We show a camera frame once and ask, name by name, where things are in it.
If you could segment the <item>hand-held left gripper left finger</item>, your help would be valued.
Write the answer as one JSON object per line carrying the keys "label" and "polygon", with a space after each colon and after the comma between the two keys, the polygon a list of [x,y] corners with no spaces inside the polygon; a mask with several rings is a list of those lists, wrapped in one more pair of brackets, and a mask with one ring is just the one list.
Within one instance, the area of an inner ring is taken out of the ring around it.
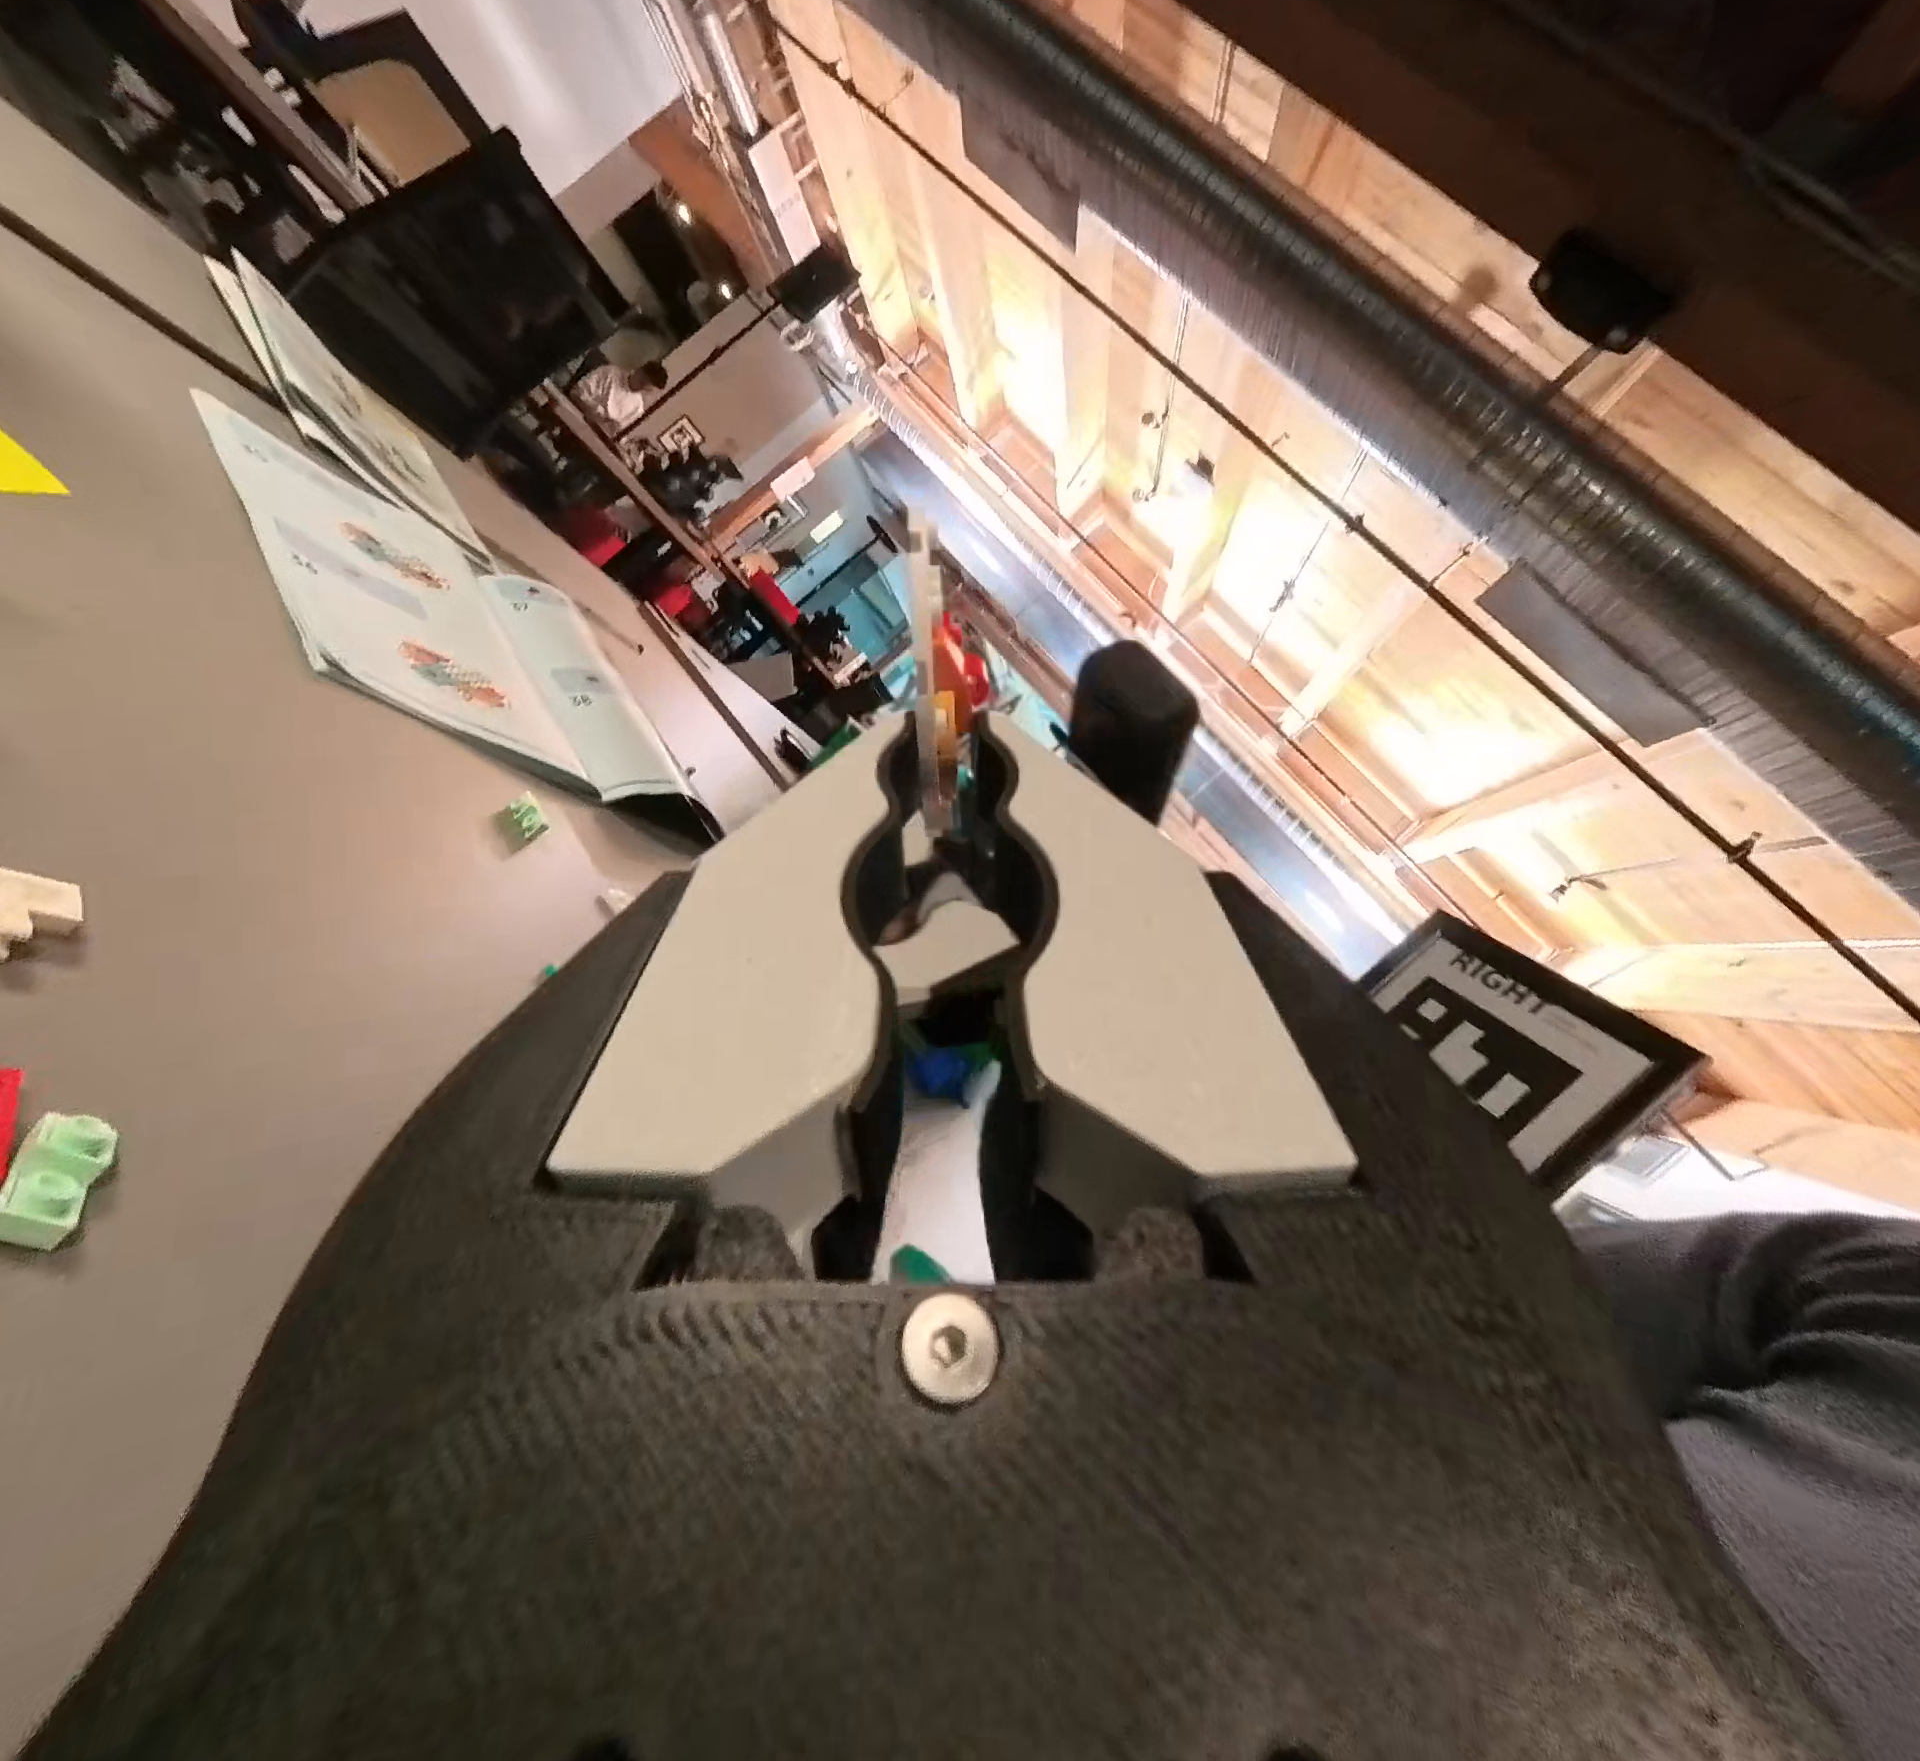
{"label": "hand-held left gripper left finger", "polygon": [[554,1186],[759,1208],[794,1244],[857,1195],[917,789],[913,723],[890,719],[695,863],[547,1154]]}

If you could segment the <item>open lego instruction booklet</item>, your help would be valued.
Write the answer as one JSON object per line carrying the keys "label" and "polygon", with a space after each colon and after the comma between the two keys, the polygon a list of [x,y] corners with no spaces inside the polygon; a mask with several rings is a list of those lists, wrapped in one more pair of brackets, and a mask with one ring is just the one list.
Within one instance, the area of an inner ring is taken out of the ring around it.
{"label": "open lego instruction booklet", "polygon": [[192,397],[313,670],[598,806],[720,837],[562,591],[477,571],[417,512]]}

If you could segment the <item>colourful lego plate model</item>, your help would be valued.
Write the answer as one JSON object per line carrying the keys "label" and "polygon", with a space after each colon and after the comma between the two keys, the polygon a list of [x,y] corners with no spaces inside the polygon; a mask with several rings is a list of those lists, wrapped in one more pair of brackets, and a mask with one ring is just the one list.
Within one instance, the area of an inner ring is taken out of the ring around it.
{"label": "colourful lego plate model", "polygon": [[933,526],[916,508],[908,510],[904,562],[919,813],[929,837],[960,841],[971,834],[975,733],[991,689],[982,660],[948,616],[933,547]]}

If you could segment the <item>silver ventilation duct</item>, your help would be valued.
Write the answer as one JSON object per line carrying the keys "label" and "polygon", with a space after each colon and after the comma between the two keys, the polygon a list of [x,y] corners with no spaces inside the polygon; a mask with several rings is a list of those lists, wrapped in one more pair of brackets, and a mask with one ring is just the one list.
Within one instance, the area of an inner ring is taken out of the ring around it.
{"label": "silver ventilation duct", "polygon": [[1404,479],[1611,593],[1806,751],[1916,783],[1916,670],[1707,503],[1482,354],[1426,293],[1047,0],[846,0]]}

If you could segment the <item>black framed marker sign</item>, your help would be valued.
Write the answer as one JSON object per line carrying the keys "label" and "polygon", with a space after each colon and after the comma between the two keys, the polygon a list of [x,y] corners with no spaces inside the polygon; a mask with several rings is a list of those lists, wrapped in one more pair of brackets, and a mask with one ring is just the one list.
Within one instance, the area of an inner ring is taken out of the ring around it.
{"label": "black framed marker sign", "polygon": [[1656,1023],[1436,912],[1357,986],[1562,1201],[1687,1102],[1707,1060]]}

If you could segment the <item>white stepped lego piece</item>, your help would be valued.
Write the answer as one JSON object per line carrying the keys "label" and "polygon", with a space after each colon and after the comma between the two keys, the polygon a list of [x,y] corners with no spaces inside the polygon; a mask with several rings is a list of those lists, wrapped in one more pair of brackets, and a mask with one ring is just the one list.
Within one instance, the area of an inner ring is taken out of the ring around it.
{"label": "white stepped lego piece", "polygon": [[54,878],[1,867],[1,962],[37,941],[68,938],[84,929],[84,903],[78,885]]}

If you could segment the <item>black ceiling device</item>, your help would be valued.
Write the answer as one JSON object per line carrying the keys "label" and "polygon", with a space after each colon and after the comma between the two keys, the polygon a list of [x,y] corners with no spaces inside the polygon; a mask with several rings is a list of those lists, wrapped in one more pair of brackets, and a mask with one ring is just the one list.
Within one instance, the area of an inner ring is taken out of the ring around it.
{"label": "black ceiling device", "polygon": [[1529,291],[1548,320],[1599,354],[1643,348],[1686,293],[1671,276],[1647,272],[1582,228],[1548,244],[1529,276]]}

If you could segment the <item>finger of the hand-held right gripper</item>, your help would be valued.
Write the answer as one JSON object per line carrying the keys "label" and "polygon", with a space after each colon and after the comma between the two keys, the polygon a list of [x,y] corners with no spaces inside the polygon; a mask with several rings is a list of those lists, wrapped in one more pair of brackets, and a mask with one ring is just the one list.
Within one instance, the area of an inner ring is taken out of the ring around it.
{"label": "finger of the hand-held right gripper", "polygon": [[1006,920],[960,875],[933,875],[877,938],[877,960],[899,994],[937,994],[948,983],[1018,950]]}

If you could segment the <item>black office chair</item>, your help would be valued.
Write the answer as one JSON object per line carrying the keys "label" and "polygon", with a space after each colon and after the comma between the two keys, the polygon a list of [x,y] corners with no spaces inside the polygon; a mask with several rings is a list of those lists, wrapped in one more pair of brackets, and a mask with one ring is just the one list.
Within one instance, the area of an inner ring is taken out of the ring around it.
{"label": "black office chair", "polygon": [[280,288],[357,380],[460,458],[628,310],[508,130],[330,228]]}

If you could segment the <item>instruction booklet with picture cover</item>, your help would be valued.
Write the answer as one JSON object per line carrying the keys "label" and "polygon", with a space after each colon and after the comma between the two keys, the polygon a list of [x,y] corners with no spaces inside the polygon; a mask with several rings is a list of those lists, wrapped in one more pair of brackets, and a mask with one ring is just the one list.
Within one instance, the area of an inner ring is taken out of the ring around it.
{"label": "instruction booklet with picture cover", "polygon": [[492,568],[492,552],[468,521],[417,431],[349,372],[252,260],[232,256],[228,264],[239,276],[280,372],[295,390],[298,418],[293,420],[300,435],[371,491],[434,524],[484,570]]}

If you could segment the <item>closed instruction booklet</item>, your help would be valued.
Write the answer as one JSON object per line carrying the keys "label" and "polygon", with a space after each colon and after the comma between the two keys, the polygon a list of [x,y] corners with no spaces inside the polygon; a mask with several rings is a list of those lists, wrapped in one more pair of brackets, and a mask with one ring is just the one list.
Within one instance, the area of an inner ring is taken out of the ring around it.
{"label": "closed instruction booklet", "polygon": [[201,256],[201,264],[209,285],[213,286],[216,294],[228,310],[228,317],[232,320],[248,352],[252,354],[252,360],[256,362],[261,378],[271,384],[272,392],[277,394],[278,403],[290,418],[298,418],[298,402],[295,397],[295,390],[280,372],[280,365],[252,310],[252,300],[248,299],[239,276],[229,264],[217,260],[211,255]]}

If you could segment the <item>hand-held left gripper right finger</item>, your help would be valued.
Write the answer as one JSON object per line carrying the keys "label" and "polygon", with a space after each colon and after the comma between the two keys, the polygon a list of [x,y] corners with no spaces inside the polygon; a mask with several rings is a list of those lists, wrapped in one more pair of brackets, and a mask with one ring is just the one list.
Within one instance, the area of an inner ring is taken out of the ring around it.
{"label": "hand-held left gripper right finger", "polygon": [[1201,867],[1020,730],[979,734],[1020,932],[1014,1053],[1036,1185],[1068,1210],[1186,1210],[1350,1185],[1329,1100]]}

